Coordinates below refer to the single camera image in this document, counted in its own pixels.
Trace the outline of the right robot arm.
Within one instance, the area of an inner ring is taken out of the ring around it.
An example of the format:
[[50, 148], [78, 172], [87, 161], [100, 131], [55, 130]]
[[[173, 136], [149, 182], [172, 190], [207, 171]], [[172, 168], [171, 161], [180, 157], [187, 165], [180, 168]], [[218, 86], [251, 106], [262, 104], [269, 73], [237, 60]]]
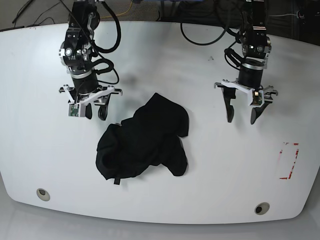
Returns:
[[64, 42], [59, 49], [61, 63], [67, 68], [73, 86], [60, 87], [59, 92], [68, 98], [68, 116], [91, 119], [92, 106], [98, 106], [98, 118], [102, 121], [108, 116], [108, 107], [112, 94], [122, 94], [114, 86], [119, 83], [98, 79], [99, 75], [117, 73], [114, 63], [104, 54], [114, 52], [121, 42], [121, 26], [113, 10], [102, 0], [102, 6], [111, 15], [116, 26], [115, 44], [108, 49], [99, 47], [94, 40], [95, 29], [101, 16], [95, 0], [75, 0], [68, 10], [68, 29]]

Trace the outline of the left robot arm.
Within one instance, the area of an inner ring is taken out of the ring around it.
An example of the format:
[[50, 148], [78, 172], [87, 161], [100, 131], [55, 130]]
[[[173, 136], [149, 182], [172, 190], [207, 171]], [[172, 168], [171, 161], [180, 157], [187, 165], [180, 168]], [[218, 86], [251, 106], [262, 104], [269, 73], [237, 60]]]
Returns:
[[225, 61], [238, 70], [238, 77], [234, 81], [223, 79], [214, 86], [222, 91], [228, 123], [232, 122], [235, 114], [231, 101], [236, 99], [236, 92], [240, 91], [247, 97], [247, 105], [251, 107], [250, 123], [254, 124], [268, 105], [273, 103], [273, 96], [277, 96], [278, 91], [272, 85], [263, 87], [261, 84], [272, 50], [271, 40], [267, 36], [265, 2], [246, 0], [240, 13], [242, 24], [234, 35], [234, 42], [241, 45], [242, 55], [231, 46], [224, 50]]

